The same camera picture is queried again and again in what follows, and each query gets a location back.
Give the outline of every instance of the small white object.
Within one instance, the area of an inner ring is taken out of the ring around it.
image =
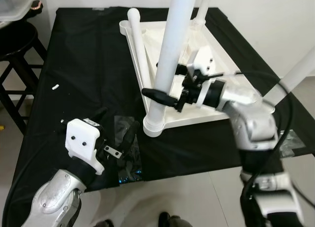
[[[211,75],[216,73],[216,65],[215,61],[213,60],[213,54],[210,46],[203,46],[197,51],[192,52],[187,62],[187,70],[191,77],[195,69],[199,69],[203,75]]]
[[[59,87],[59,84],[56,84],[55,86],[53,86],[51,89],[52,90],[56,90]]]
[[[315,47],[313,47],[308,54],[300,60],[289,73],[281,79],[281,83],[286,85],[289,92],[291,92],[299,83],[303,81],[315,69]],[[277,105],[286,96],[285,92],[279,85],[275,85],[265,96],[264,99]]]
[[[22,19],[34,0],[0,0],[0,22]]]
[[[69,156],[85,161],[96,170],[97,175],[104,171],[103,165],[96,159],[95,143],[99,136],[97,128],[82,120],[74,119],[67,124],[65,147]]]

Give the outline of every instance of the metal bracket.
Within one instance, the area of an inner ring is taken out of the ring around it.
[[[104,151],[109,153],[110,155],[112,155],[113,157],[119,159],[122,156],[122,153],[115,150],[114,148],[110,147],[110,146],[105,146],[104,147]]]

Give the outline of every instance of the black fabric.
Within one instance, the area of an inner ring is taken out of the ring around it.
[[[240,158],[243,171],[249,174],[255,174],[260,171],[261,167],[266,163],[272,154],[269,151],[245,151],[240,150]],[[283,172],[284,168],[280,160],[280,152],[273,155],[269,161],[268,166],[261,172],[261,174],[274,174]]]
[[[142,127],[145,110],[126,37],[119,30],[119,22],[127,19],[127,10],[122,7],[57,10],[15,177],[35,150],[44,151],[30,165],[17,188],[10,211],[12,226],[21,226],[27,217],[25,206],[20,204],[26,203],[30,208],[37,189],[69,163],[61,119],[87,118],[106,106],[108,111],[99,123],[112,142],[115,115],[134,117]],[[139,11],[141,21],[166,20],[167,9]],[[273,73],[219,9],[210,8],[206,21],[241,70]],[[249,79],[263,94],[273,86],[263,79]],[[60,86],[51,90],[56,84]],[[294,152],[297,155],[314,152],[315,121],[296,98],[294,104],[299,119],[294,121],[292,129],[307,146]],[[286,119],[284,101],[278,109]],[[139,129],[137,139],[145,181],[240,165],[228,120],[166,129],[157,138],[147,137]],[[118,185],[116,161],[111,160],[89,191]]]
[[[271,213],[267,217],[272,227],[303,227],[294,212]]]
[[[88,187],[96,177],[96,170],[83,160],[73,157],[67,171],[76,176],[81,182]]]

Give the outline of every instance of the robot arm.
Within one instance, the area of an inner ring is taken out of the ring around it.
[[[143,89],[142,94],[179,112],[185,103],[196,103],[197,106],[206,105],[226,113],[239,149],[243,168],[240,177],[245,184],[270,158],[279,140],[272,115],[274,108],[253,89],[212,81],[207,74],[209,67],[200,67],[196,57],[198,54],[205,55],[204,51],[207,49],[192,54],[179,99],[154,89]],[[284,172],[279,153],[254,180],[248,195],[242,195],[241,206],[248,227],[268,226],[268,223],[273,227],[302,226],[303,216],[297,195],[289,175]]]
[[[65,147],[72,157],[67,170],[60,169],[35,194],[23,227],[71,227],[80,208],[80,194],[105,170],[109,159],[124,156],[132,145],[139,123],[134,122],[117,149],[103,137],[101,125],[90,119],[67,124]]]

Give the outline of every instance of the black cable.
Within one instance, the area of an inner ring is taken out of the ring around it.
[[[219,77],[222,77],[222,76],[224,76],[223,73],[216,73],[216,74],[212,74],[212,75],[207,76],[207,79],[209,80],[211,78],[219,78]]]
[[[34,160],[34,158],[40,153],[40,151],[43,149],[38,149],[32,156],[31,158],[28,160],[28,162],[25,164],[25,166],[21,169],[20,173],[18,174],[18,176],[16,177],[15,181],[13,182],[10,191],[8,193],[8,196],[5,200],[5,204],[4,204],[4,208],[3,208],[3,214],[2,214],[2,227],[9,227],[8,225],[8,214],[9,214],[9,208],[11,205],[11,201],[15,192],[15,189],[18,185],[18,183],[20,182],[22,176],[24,175],[25,171],[28,169],[29,165],[31,164],[31,162]]]

